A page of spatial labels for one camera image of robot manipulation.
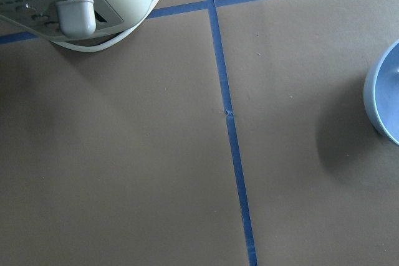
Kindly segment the light blue bowl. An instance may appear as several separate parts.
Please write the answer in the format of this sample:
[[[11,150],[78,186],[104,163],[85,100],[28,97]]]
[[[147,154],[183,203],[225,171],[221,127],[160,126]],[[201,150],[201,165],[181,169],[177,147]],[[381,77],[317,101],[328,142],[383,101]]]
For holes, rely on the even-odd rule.
[[[363,86],[363,103],[373,127],[398,144],[398,41],[369,69]]]

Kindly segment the white power plug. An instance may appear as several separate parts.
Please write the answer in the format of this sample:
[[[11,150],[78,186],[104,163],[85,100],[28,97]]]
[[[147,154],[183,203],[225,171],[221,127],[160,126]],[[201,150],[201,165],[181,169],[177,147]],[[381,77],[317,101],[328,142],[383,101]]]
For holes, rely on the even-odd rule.
[[[95,32],[94,0],[63,0],[55,7],[60,29],[67,38],[84,39]]]

